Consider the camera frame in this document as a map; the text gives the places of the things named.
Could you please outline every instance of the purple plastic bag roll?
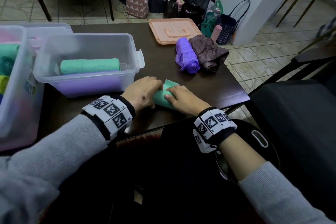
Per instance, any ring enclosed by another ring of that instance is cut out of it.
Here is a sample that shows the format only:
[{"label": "purple plastic bag roll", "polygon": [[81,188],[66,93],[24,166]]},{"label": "purple plastic bag roll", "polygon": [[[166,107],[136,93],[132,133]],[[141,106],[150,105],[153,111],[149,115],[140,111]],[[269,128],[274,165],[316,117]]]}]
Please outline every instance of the purple plastic bag roll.
[{"label": "purple plastic bag roll", "polygon": [[193,74],[200,69],[197,56],[187,38],[182,37],[177,40],[176,52],[175,61],[180,65],[181,71],[186,69],[188,73]]}]

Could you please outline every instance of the person's right hand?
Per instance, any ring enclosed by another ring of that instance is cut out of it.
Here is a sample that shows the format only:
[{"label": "person's right hand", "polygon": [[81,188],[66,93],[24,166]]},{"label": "person's right hand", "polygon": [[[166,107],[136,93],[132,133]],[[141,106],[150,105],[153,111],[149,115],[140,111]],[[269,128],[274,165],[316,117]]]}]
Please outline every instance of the person's right hand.
[{"label": "person's right hand", "polygon": [[211,105],[196,97],[185,86],[175,85],[166,90],[170,91],[175,97],[166,94],[165,99],[182,113],[197,116],[204,109],[211,107]]}]

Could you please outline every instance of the bag strap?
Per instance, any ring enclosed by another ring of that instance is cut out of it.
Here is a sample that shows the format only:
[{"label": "bag strap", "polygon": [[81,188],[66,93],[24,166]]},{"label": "bag strap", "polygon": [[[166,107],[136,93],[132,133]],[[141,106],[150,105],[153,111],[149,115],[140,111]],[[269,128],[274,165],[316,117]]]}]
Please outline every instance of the bag strap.
[{"label": "bag strap", "polygon": [[[237,20],[237,22],[236,22],[236,26],[235,26],[234,30],[232,31],[232,34],[236,31],[236,29],[237,29],[237,27],[238,27],[238,23],[240,22],[241,18],[244,17],[244,15],[247,13],[247,11],[248,11],[249,8],[250,8],[250,5],[251,5],[251,1],[250,1],[250,0],[243,0],[243,1],[241,1],[238,5],[240,5],[240,4],[241,4],[242,2],[244,2],[244,1],[248,1],[248,2],[249,2],[249,6],[247,7],[247,9],[246,9],[245,12],[243,13],[243,15]],[[233,8],[232,12],[229,14],[230,17],[231,17],[231,14],[232,14],[233,11],[237,8],[238,5],[236,5],[236,7]]]}]

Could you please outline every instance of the gray sleeve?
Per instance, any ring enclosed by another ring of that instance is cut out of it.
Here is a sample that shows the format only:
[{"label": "gray sleeve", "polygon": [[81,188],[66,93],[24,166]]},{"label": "gray sleeve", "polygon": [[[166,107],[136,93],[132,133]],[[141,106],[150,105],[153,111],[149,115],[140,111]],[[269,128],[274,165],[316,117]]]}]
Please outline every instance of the gray sleeve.
[{"label": "gray sleeve", "polygon": [[0,223],[37,223],[58,186],[106,149],[93,122],[78,115],[34,146],[0,158]]},{"label": "gray sleeve", "polygon": [[312,207],[270,162],[239,182],[239,186],[266,223],[334,223]]}]

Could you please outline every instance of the dark wooden table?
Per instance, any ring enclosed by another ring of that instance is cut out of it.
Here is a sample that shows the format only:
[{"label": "dark wooden table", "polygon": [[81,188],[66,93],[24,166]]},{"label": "dark wooden table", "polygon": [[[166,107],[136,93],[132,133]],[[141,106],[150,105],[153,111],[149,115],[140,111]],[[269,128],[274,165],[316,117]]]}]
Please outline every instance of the dark wooden table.
[{"label": "dark wooden table", "polygon": [[[181,72],[179,65],[175,63],[175,45],[158,44],[148,23],[76,25],[72,26],[72,29],[74,33],[126,32],[131,34],[137,50],[141,49],[145,58],[145,67],[135,75],[135,80],[145,76],[155,76],[163,82],[169,79],[185,85],[200,99],[221,109],[250,99],[225,65],[220,66],[213,74],[199,71],[190,75]],[[69,99],[46,84],[38,139],[69,122],[81,112],[82,107],[100,96],[101,94]],[[163,107],[157,106],[154,110],[146,108],[136,114],[125,137],[139,135],[185,118],[187,118],[186,115]]]}]

